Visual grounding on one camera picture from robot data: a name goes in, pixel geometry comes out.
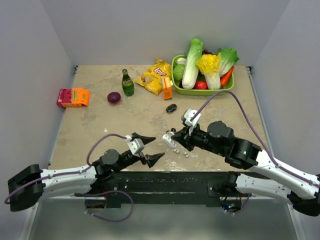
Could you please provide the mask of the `white earbud charging case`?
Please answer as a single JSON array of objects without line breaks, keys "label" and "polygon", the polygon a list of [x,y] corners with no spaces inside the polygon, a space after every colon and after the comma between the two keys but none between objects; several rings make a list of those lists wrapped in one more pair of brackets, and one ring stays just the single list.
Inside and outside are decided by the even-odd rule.
[{"label": "white earbud charging case", "polygon": [[170,131],[162,136],[162,141],[171,149],[175,149],[177,147],[176,142],[172,139],[172,136],[175,134]]}]

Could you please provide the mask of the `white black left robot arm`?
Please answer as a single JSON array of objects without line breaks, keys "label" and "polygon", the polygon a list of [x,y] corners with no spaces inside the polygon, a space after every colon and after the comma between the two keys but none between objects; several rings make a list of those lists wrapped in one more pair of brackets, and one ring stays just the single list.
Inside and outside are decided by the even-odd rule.
[{"label": "white black left robot arm", "polygon": [[128,149],[119,153],[108,149],[99,159],[90,162],[90,157],[97,144],[94,144],[86,157],[86,165],[67,169],[41,169],[32,164],[7,181],[8,196],[4,203],[11,212],[19,212],[33,207],[42,199],[78,194],[99,196],[104,190],[104,182],[114,178],[115,173],[140,162],[152,168],[164,153],[144,154],[145,145],[156,140],[155,137],[142,136],[137,133],[114,137],[125,141]]}]

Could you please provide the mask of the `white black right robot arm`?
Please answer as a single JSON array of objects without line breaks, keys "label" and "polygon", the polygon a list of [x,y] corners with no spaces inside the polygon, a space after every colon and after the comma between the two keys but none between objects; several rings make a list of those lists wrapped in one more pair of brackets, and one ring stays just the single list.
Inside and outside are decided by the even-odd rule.
[{"label": "white black right robot arm", "polygon": [[278,199],[307,216],[320,214],[320,177],[297,170],[287,164],[271,160],[260,146],[234,136],[232,128],[222,121],[211,123],[206,131],[197,125],[192,131],[184,127],[178,132],[168,131],[163,141],[170,148],[179,143],[188,151],[195,147],[217,154],[237,169],[262,175],[255,178],[244,173],[228,172],[224,182],[213,189],[225,197],[236,194],[255,194]]}]

